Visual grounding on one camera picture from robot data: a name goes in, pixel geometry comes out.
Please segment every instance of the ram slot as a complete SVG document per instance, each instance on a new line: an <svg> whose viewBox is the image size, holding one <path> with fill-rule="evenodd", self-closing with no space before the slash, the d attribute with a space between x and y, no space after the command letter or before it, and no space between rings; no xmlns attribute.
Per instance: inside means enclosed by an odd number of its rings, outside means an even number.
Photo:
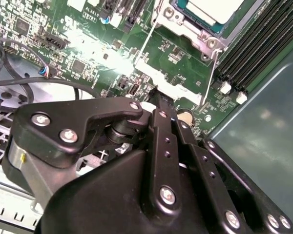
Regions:
<svg viewBox="0 0 293 234"><path fill-rule="evenodd" d="M123 31L129 33L133 26L135 25L138 17L146 6L147 0L136 0L132 10L130 11L126 23L124 25Z"/></svg>
<svg viewBox="0 0 293 234"><path fill-rule="evenodd" d="M252 69L251 67L247 68L245 66L247 66L247 64L253 64L252 62L250 62L253 57L256 55L262 56L264 54L263 51L265 50L265 48L269 48L269 46L272 45L272 43L274 42L273 35L280 37L282 28L285 30L289 28L289 26L291 25L289 24L289 21L291 21L289 15L291 15L291 13L293 13L293 5L286 5L283 10L279 11L279 14L274 15L274 18L263 29L261 33L262 36L259 37L258 40L254 41L254 43L252 44L252 48L249 48L243 53L244 59L232 66L229 74L235 82L240 82L240 79L237 78L237 76L241 77L242 73L245 73L249 71L249 69Z"/></svg>
<svg viewBox="0 0 293 234"><path fill-rule="evenodd" d="M253 25L242 36L234 48L228 53L226 59L218 66L218 70L225 73L242 55L243 51L250 46L251 42L258 36L263 25L271 18L271 12L277 10L283 0L272 1Z"/></svg>
<svg viewBox="0 0 293 234"><path fill-rule="evenodd" d="M275 58L275 56L278 55L278 53L280 53L288 45L288 43L292 39L293 28L291 29L291 32L286 33L284 38L282 38L275 45L275 49L270 50L267 53L266 58L259 63L259 66L257 66L256 69L253 69L252 72L248 73L247 79L244 79L244 81L240 83L240 86L248 87L254 81L254 79L265 69L265 67L269 65L269 63Z"/></svg>
<svg viewBox="0 0 293 234"><path fill-rule="evenodd" d="M113 13L114 13L114 11L120 1L121 0L106 0L103 3L103 6L102 6L101 11L99 13L99 17L106 19L107 17L113 15Z"/></svg>

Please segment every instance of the screw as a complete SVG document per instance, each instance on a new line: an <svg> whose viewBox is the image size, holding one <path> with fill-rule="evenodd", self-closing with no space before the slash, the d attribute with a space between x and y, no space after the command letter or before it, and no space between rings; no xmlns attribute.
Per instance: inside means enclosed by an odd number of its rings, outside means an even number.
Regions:
<svg viewBox="0 0 293 234"><path fill-rule="evenodd" d="M267 215L267 218L270 222L270 224L274 227L274 228L279 228L279 223L277 222L277 220L271 215Z"/></svg>
<svg viewBox="0 0 293 234"><path fill-rule="evenodd" d="M209 40L207 42L207 46L211 49L211 48L214 48L215 45L217 44L217 42L215 40Z"/></svg>
<svg viewBox="0 0 293 234"><path fill-rule="evenodd" d="M211 142L211 141L208 141L207 142L207 144L211 147L211 148L215 148L215 145L214 145L214 143L213 142Z"/></svg>
<svg viewBox="0 0 293 234"><path fill-rule="evenodd" d="M176 201L176 197L174 192L167 188L167 187L162 187L160 190L160 196L161 199L167 204L167 205L172 205Z"/></svg>
<svg viewBox="0 0 293 234"><path fill-rule="evenodd" d="M131 106L133 109L135 109L135 110L138 110L138 109L139 109L138 104L135 103L135 102L131 102L131 103L130 103L130 106Z"/></svg>
<svg viewBox="0 0 293 234"><path fill-rule="evenodd" d="M78 140L77 134L71 129L63 129L60 132L60 138L66 143L74 143Z"/></svg>
<svg viewBox="0 0 293 234"><path fill-rule="evenodd" d="M167 18L167 19L170 19L173 15L174 15L175 11L171 8L171 7L167 7L165 10L164 10L164 16Z"/></svg>
<svg viewBox="0 0 293 234"><path fill-rule="evenodd" d="M283 226L285 226L287 229L291 228L291 225L289 224L288 220L282 215L280 216L280 221L283 224Z"/></svg>
<svg viewBox="0 0 293 234"><path fill-rule="evenodd" d="M229 224L232 227L234 227L235 229L238 229L240 227L240 222L233 212L227 211L226 218L227 218Z"/></svg>
<svg viewBox="0 0 293 234"><path fill-rule="evenodd" d="M48 126L51 122L49 117L46 115L43 115L43 114L36 114L36 115L32 116L31 121L40 127Z"/></svg>
<svg viewBox="0 0 293 234"><path fill-rule="evenodd" d="M164 111L160 111L160 115L161 115L161 117L167 118L167 115Z"/></svg>
<svg viewBox="0 0 293 234"><path fill-rule="evenodd" d="M204 117L204 120L205 120L206 122L210 122L210 121L211 121L211 115L207 115L207 116L205 116L205 117Z"/></svg>
<svg viewBox="0 0 293 234"><path fill-rule="evenodd" d="M185 123L183 123L183 122L181 122L181 126L182 126L184 129L188 128L188 126L187 126Z"/></svg>

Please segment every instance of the pcie slot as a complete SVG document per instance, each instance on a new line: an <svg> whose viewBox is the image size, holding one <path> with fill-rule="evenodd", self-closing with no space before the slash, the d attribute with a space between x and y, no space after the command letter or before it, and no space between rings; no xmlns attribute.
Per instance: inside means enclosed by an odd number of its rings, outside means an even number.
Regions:
<svg viewBox="0 0 293 234"><path fill-rule="evenodd" d="M256 69L254 69L251 73L248 74L248 78L243 81L243 83L240 84L242 87L248 87L254 79L266 68L267 65L274 59L278 53L280 53L286 46L287 44L293 39L293 32L286 34L286 36L282 39L282 41L279 41L278 44L276 45L277 49L271 50L268 53L268 56L266 59L260 63L260 66L258 66Z"/></svg>
<svg viewBox="0 0 293 234"><path fill-rule="evenodd" d="M218 66L218 70L221 72L226 72L235 61L239 59L239 55L250 45L252 40L256 38L256 36L260 33L263 24L265 24L268 19L271 17L271 12L281 6L283 0L272 1L266 10L260 15L260 17L253 23L253 25L248 29L248 31L244 34L244 36L238 41L238 44L235 45L232 51L226 56L226 59L221 62Z"/></svg>
<svg viewBox="0 0 293 234"><path fill-rule="evenodd" d="M235 82L240 84L245 79L248 73L250 73L258 65L258 63L263 59L262 55L263 54L265 55L266 53L268 53L268 51L271 50L275 46L275 44L278 43L278 41L280 41L282 37L284 37L286 33L288 33L292 29L292 27L289 28L289 25L292 25L293 27L293 14L290 17L290 19L287 20L285 24L275 29L275 31L270 36L271 38L269 39L268 44L266 44L266 41L262 42L261 46L259 47L260 48L259 54L257 54L256 51L254 51L253 54L250 55L251 61L249 59L250 62L248 64L245 63L246 67L244 67L245 64L241 66L241 68L243 68L241 71L243 72L238 72L234 75Z"/></svg>
<svg viewBox="0 0 293 234"><path fill-rule="evenodd" d="M290 11L288 12L288 8L287 6L285 6L286 9L282 12L280 12L280 15L275 15L275 18L273 20L271 20L271 22L269 24L266 25L266 27L263 29L262 31L262 35L265 35L264 37L259 38L258 40L255 41L254 44L252 44L252 48L249 48L247 51L245 51L243 53L243 57L244 59L239 62L236 63L234 66L232 66L232 68L230 69L230 71L228 72L231 76L231 78L234 79L235 82L239 83L240 80L236 77L237 75L241 77L241 73L240 71L249 71L248 68L245 68L245 65L247 65L248 63L251 64L251 62L249 62L253 56L256 54L263 54L262 53L262 46L264 47L268 47L269 45L265 44L266 42L271 43L273 42L273 38L272 35L276 34L277 36L280 35L280 33L282 32L282 28L288 28L289 27L289 20L291 20L289 18L289 14L291 12L293 12L293 8L290 8Z"/></svg>
<svg viewBox="0 0 293 234"><path fill-rule="evenodd" d="M136 0L135 1L134 6L126 19L126 23L123 28L123 31L125 33L129 33L131 31L131 29L133 28L133 26L135 25L135 23L137 21L137 18L139 17L141 12L143 11L146 3L147 3L147 0Z"/></svg>
<svg viewBox="0 0 293 234"><path fill-rule="evenodd" d="M111 16L120 1L121 0L105 0L99 13L99 17L106 19L107 17Z"/></svg>

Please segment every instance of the metal plate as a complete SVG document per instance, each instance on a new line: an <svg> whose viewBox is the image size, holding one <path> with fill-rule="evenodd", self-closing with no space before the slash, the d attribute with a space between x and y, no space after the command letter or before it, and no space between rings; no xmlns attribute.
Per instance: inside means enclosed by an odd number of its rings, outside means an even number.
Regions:
<svg viewBox="0 0 293 234"><path fill-rule="evenodd" d="M212 137L293 222L293 51Z"/></svg>

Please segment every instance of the chip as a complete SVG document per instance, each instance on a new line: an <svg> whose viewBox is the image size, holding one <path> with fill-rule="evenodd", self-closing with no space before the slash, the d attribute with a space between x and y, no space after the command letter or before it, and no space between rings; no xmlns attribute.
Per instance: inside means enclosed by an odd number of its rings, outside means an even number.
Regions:
<svg viewBox="0 0 293 234"><path fill-rule="evenodd" d="M86 65L76 59L73 63L72 70L81 74L84 72L84 67L86 67Z"/></svg>
<svg viewBox="0 0 293 234"><path fill-rule="evenodd" d="M17 31L21 35L26 36L28 34L29 27L30 27L29 23L23 21L20 18L17 18L16 24L15 24L15 31Z"/></svg>

